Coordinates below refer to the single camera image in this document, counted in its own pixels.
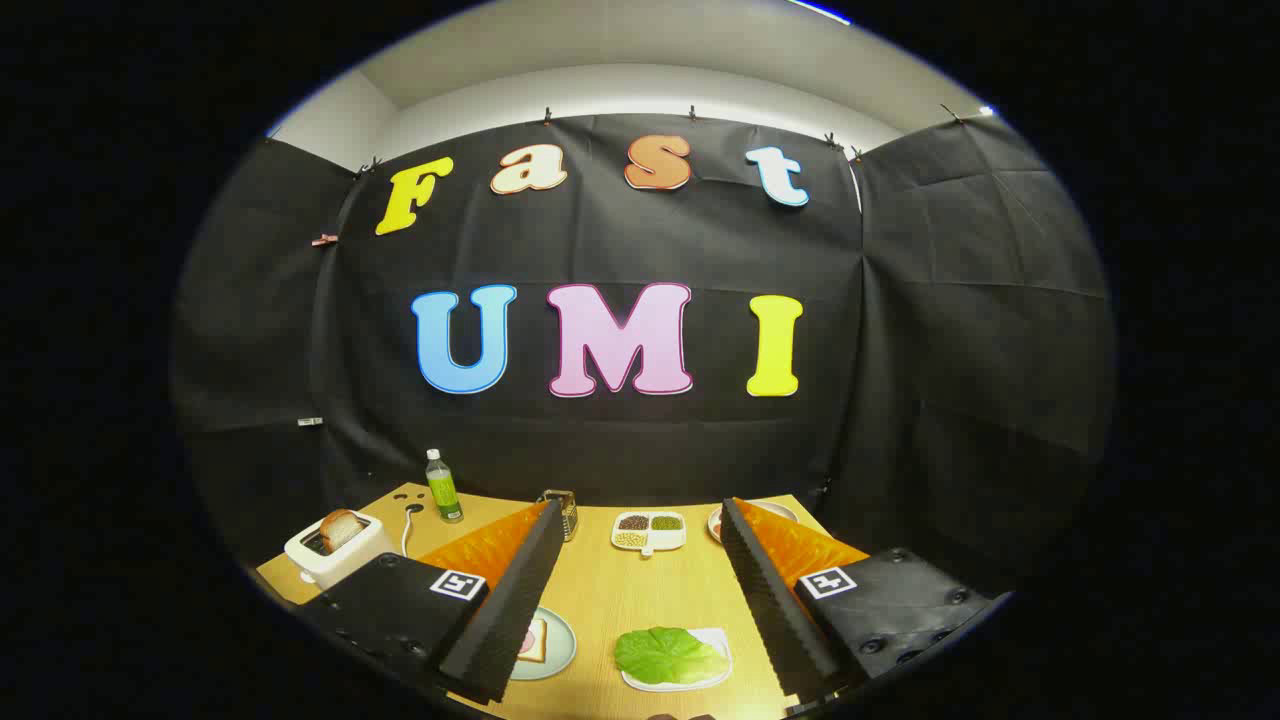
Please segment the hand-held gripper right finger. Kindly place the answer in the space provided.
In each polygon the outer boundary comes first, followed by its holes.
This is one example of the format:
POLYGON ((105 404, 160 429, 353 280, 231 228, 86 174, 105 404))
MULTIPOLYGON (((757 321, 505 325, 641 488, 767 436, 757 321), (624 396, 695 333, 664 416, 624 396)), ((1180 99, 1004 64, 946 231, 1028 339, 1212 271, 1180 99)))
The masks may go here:
POLYGON ((946 655, 1010 593, 987 596, 919 553, 863 553, 740 498, 721 542, 785 693, 860 701, 946 655))

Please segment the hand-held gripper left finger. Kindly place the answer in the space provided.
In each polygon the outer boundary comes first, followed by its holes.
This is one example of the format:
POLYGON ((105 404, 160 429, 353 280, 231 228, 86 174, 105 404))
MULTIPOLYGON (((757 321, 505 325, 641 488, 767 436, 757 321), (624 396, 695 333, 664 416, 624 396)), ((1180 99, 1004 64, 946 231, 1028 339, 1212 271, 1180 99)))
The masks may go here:
POLYGON ((300 619, 424 693, 500 701, 563 544, 562 503, 530 505, 424 559, 378 555, 300 619))

